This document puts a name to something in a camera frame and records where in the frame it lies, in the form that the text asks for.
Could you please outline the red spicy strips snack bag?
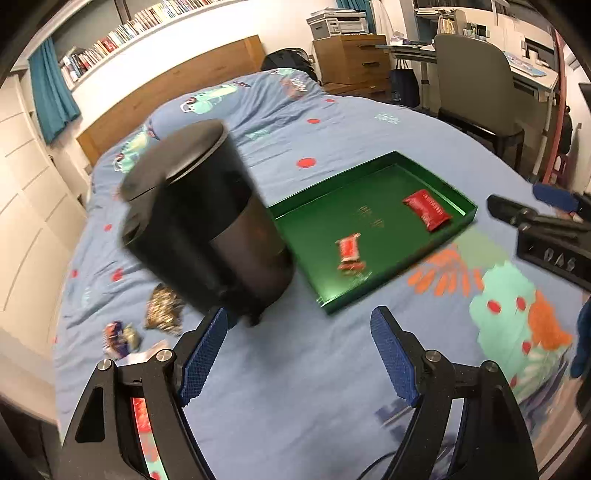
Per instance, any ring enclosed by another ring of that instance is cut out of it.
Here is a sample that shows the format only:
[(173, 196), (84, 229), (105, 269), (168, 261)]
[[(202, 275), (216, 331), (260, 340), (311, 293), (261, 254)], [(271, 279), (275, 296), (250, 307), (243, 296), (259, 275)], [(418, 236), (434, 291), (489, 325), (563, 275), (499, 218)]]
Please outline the red spicy strips snack bag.
[[(159, 350), (168, 348), (169, 344), (166, 340), (158, 341), (145, 351), (130, 353), (125, 358), (124, 365), (133, 365), (145, 362), (149, 360)], [(133, 398), (132, 408), (135, 418), (136, 429), (139, 436), (141, 451), (147, 467), (148, 474), (151, 479), (167, 480), (168, 477), (166, 475), (153, 437), (145, 400), (143, 398)]]

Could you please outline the red rectangular snack packet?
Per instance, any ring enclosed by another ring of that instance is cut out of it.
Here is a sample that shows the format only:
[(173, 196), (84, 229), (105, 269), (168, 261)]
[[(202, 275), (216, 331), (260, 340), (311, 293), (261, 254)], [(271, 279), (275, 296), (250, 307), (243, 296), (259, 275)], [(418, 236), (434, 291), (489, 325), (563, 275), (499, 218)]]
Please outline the red rectangular snack packet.
[(403, 200), (403, 204), (421, 218), (429, 232), (438, 230), (452, 220), (452, 216), (426, 189), (412, 193)]

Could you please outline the clear red-edged wafer packet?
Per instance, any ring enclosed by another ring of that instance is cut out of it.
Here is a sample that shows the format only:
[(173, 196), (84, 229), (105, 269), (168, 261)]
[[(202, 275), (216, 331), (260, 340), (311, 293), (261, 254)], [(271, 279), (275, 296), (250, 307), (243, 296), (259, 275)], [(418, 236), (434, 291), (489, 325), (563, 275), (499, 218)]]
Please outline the clear red-edged wafer packet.
[(339, 271), (362, 272), (366, 269), (366, 263), (360, 255), (360, 237), (360, 233), (355, 233), (335, 241), (335, 245), (339, 247)]

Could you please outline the white brown chocolate snack bag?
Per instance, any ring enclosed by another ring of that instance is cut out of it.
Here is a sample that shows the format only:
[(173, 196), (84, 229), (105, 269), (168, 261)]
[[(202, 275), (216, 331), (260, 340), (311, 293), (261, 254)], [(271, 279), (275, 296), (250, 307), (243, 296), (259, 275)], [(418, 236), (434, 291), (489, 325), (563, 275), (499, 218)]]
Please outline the white brown chocolate snack bag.
[(105, 355), (111, 360), (119, 360), (130, 353), (130, 347), (125, 338), (124, 326), (120, 321), (108, 323), (103, 330)]

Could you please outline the small olive snack packet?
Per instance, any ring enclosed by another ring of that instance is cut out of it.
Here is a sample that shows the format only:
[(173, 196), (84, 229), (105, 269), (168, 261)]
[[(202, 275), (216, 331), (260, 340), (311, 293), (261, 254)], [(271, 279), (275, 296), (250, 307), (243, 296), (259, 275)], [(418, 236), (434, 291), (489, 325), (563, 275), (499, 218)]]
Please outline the small olive snack packet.
[(123, 338), (129, 352), (135, 352), (139, 350), (141, 345), (141, 336), (131, 323), (128, 323), (123, 327)]

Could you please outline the white desk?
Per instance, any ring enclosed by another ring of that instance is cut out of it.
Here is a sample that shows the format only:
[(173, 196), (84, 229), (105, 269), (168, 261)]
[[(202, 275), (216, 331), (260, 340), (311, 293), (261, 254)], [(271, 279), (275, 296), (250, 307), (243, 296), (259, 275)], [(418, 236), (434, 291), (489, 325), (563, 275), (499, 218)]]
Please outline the white desk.
[(453, 34), (438, 35), (432, 47), (382, 45), (380, 48), (399, 60), (435, 64), (441, 100), (438, 118), (481, 136), (493, 145), (498, 157), (514, 147), (515, 170), (521, 168), (525, 146), (525, 130), (515, 117), (515, 91), (535, 91), (538, 100), (546, 105), (546, 114), (531, 174), (541, 173), (558, 81), (556, 74), (540, 81), (513, 67), (507, 55), (495, 45)]

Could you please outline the grey office chair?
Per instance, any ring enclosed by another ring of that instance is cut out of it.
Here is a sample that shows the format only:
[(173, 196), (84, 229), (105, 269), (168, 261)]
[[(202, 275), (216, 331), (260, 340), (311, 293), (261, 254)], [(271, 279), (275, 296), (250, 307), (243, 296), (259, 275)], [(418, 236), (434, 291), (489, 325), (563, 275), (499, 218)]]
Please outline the grey office chair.
[(515, 148), (519, 170), (525, 130), (516, 121), (514, 78), (504, 53), (485, 41), (454, 34), (435, 37), (438, 118), (489, 143), (499, 158)]

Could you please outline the dark brown gold snack bag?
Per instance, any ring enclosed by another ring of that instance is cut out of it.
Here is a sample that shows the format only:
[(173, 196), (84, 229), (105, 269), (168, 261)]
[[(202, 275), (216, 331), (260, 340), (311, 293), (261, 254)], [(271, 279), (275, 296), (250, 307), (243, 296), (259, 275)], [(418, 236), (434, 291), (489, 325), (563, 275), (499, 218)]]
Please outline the dark brown gold snack bag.
[(183, 299), (174, 290), (159, 283), (147, 302), (145, 328), (180, 336), (182, 333), (180, 316), (183, 307)]

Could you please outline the green tray box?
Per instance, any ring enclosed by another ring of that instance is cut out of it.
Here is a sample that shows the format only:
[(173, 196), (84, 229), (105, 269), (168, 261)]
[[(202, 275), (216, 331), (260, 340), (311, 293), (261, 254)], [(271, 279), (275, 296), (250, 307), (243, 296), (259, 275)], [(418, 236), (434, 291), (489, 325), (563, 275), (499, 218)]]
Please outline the green tray box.
[[(429, 232), (403, 200), (426, 189), (452, 216)], [(332, 314), (373, 292), (448, 243), (475, 219), (477, 205), (421, 166), (392, 152), (332, 176), (270, 207), (270, 215), (315, 291)], [(335, 241), (360, 233), (366, 269), (342, 272)]]

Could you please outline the dark blue tote bag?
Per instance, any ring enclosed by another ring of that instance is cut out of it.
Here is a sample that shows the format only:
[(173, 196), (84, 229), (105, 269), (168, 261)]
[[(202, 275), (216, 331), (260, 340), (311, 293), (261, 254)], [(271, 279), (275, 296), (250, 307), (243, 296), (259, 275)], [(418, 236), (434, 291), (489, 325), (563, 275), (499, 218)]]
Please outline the dark blue tote bag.
[(409, 108), (421, 105), (420, 89), (414, 70), (406, 60), (394, 61), (390, 71), (392, 102)]

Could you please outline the blue cartoon bed blanket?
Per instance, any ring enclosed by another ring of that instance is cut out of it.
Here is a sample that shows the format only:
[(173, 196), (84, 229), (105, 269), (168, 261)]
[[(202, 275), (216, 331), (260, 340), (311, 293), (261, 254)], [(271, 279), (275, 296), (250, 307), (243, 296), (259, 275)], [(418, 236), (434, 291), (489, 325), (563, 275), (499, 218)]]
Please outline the blue cartoon bed blanket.
[(259, 326), (226, 337), (204, 385), (185, 410), (220, 479), (352, 479), (400, 444), (411, 413), (394, 393), (370, 334), (370, 312), (387, 306), (405, 328), (450, 360), (478, 365), (506, 351), (529, 430), (547, 415), (574, 350), (544, 353), (527, 337), (535, 312), (569, 338), (580, 289), (515, 256), (515, 231), (491, 218), (498, 194), (534, 205), (531, 186), (492, 152), (453, 127), (399, 106), (328, 94), (301, 72), (243, 76), (175, 98), (111, 146), (92, 175), (86, 227), (70, 262), (54, 347), (58, 427), (66, 430), (103, 358), (104, 327), (131, 324), (149, 347), (164, 338), (144, 328), (156, 279), (121, 245), (127, 205), (118, 188), (138, 155), (196, 121), (228, 124), (257, 190), (273, 205), (315, 183), (397, 151), (478, 205), (475, 222), (417, 267), (329, 315), (304, 276), (266, 310)]

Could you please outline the wooden drawer cabinet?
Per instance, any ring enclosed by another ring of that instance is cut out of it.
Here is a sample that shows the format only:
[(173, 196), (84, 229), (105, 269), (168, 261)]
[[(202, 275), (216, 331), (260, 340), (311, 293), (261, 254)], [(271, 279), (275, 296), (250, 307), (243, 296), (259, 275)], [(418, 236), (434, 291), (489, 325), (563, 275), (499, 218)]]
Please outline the wooden drawer cabinet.
[(325, 92), (390, 103), (392, 99), (388, 52), (384, 35), (339, 35), (315, 40), (315, 59)]

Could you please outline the white wardrobe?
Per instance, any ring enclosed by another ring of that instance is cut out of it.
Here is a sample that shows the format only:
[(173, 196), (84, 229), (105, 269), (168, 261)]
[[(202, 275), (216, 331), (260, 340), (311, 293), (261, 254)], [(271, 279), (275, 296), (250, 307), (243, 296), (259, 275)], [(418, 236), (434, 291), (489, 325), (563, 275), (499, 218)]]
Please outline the white wardrobe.
[(85, 226), (82, 205), (52, 163), (19, 77), (1, 86), (1, 329), (49, 357), (63, 282)]

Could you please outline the black electric kettle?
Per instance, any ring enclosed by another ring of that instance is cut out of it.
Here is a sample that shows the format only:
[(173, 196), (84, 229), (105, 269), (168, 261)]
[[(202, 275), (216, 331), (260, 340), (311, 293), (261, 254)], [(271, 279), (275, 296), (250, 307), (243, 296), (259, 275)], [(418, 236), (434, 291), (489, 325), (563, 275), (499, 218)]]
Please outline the black electric kettle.
[(294, 257), (219, 120), (188, 125), (142, 153), (121, 185), (122, 243), (200, 312), (256, 325), (294, 276)]

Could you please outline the white printer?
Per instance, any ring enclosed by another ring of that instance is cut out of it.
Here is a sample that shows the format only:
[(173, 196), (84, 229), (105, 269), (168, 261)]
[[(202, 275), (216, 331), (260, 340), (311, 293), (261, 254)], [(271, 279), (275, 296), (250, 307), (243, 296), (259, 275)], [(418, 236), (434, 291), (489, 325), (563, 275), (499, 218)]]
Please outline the white printer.
[(325, 8), (311, 13), (307, 23), (315, 40), (332, 36), (369, 34), (366, 13), (354, 9)]

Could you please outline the black backpack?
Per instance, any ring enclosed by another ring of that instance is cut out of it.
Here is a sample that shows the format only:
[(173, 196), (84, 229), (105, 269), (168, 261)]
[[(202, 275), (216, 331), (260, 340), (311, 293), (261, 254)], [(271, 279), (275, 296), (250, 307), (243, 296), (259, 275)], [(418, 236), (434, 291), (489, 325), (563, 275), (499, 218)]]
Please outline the black backpack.
[(273, 69), (294, 69), (307, 73), (312, 80), (318, 83), (318, 75), (315, 73), (314, 65), (308, 53), (301, 48), (284, 48), (267, 54), (260, 65), (261, 71)]

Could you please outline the wooden headboard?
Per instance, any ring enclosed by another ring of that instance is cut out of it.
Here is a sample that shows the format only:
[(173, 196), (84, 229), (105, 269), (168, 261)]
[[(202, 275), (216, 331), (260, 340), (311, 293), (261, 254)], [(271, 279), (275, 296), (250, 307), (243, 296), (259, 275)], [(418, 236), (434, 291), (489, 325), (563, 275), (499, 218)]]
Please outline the wooden headboard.
[(91, 165), (111, 146), (130, 134), (157, 107), (185, 93), (259, 72), (266, 52), (253, 35), (195, 56), (148, 81), (77, 136)]

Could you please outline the teal curtain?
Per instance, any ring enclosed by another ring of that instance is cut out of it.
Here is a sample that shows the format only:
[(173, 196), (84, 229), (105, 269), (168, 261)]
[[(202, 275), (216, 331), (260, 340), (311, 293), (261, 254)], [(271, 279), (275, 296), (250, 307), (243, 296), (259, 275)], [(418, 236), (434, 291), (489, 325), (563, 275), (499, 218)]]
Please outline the teal curtain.
[(41, 135), (51, 144), (81, 112), (65, 83), (51, 38), (31, 54), (28, 64)]

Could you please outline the bookshelf with books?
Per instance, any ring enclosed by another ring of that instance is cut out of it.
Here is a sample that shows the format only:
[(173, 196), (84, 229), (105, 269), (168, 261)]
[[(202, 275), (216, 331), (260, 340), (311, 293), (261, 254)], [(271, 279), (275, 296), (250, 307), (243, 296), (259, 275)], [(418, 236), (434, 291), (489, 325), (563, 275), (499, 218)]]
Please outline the bookshelf with books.
[(90, 1), (52, 33), (58, 65), (73, 91), (116, 51), (221, 1)]

